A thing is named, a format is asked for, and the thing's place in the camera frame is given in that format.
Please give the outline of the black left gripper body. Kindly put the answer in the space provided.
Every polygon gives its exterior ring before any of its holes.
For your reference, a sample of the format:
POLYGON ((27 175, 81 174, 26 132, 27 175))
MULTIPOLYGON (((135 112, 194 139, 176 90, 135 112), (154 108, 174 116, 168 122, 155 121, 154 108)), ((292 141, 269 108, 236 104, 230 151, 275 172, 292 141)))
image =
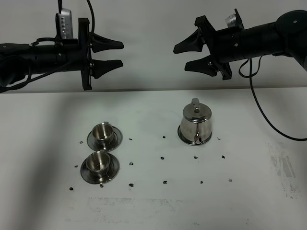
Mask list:
POLYGON ((93 33, 89 29, 89 19, 78 19, 78 38, 77 39, 59 39, 63 50, 62 54, 66 56, 64 66, 60 71, 77 71, 81 72, 82 87, 85 91, 91 90, 91 41, 93 33))

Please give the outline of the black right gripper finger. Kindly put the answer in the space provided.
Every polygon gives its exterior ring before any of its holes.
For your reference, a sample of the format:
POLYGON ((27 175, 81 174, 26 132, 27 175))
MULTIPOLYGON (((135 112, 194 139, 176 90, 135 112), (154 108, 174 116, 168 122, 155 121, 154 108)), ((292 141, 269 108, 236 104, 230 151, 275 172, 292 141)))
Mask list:
POLYGON ((211 61, 211 57, 207 56, 201 59, 187 62, 184 68, 185 71, 197 72, 214 77, 219 69, 211 61))
POLYGON ((192 35, 175 45, 174 53, 201 52, 205 45, 202 32, 197 29, 192 35))

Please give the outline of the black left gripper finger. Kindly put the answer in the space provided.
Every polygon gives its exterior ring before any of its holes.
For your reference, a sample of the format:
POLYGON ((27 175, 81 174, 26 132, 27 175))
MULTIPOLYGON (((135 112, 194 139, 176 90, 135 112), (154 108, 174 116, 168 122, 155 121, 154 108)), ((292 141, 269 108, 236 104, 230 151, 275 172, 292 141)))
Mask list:
POLYGON ((124 44, 121 41, 115 41, 112 39, 104 38, 97 34, 93 34, 91 49, 94 53, 105 50, 123 49, 124 44))
POLYGON ((91 76, 95 79, 100 78, 104 74, 123 67, 123 62, 121 60, 95 60, 93 59, 92 64, 94 65, 92 68, 91 76))

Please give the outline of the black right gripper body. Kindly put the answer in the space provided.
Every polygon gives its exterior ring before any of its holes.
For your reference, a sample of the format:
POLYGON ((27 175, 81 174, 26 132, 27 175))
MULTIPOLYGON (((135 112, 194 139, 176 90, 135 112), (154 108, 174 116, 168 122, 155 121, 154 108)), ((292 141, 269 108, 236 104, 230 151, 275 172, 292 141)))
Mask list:
POLYGON ((239 33, 244 29, 242 19, 237 9, 236 26, 215 30, 206 16, 200 16, 195 20, 195 26, 202 32, 203 39, 210 52, 211 61, 219 69, 223 80, 232 78, 229 63, 235 61, 236 49, 239 45, 239 33))

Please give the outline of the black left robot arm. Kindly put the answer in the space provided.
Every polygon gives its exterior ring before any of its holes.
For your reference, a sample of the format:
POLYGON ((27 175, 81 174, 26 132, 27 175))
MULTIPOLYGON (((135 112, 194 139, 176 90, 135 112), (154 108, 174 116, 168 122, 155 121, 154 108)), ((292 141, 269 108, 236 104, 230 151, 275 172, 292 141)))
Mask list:
POLYGON ((89 20, 78 19, 78 38, 39 38, 32 44, 0 45, 0 91, 20 89, 57 72, 80 71, 82 87, 91 90, 91 78, 121 68, 121 60, 95 60, 92 53, 123 49, 120 41, 90 33, 89 20))

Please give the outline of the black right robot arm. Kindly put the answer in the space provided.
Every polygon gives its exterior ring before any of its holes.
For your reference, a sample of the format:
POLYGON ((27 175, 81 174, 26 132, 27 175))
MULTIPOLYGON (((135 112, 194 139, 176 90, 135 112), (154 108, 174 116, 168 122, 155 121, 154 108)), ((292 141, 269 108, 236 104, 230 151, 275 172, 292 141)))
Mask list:
POLYGON ((185 70, 232 78, 230 62, 266 55, 294 58, 307 67, 307 12, 295 10, 280 16, 275 22, 244 28, 235 11, 226 19, 227 28, 215 30, 206 16, 196 18, 197 30, 175 45, 175 54, 201 52, 207 46, 210 55, 186 63, 185 70))

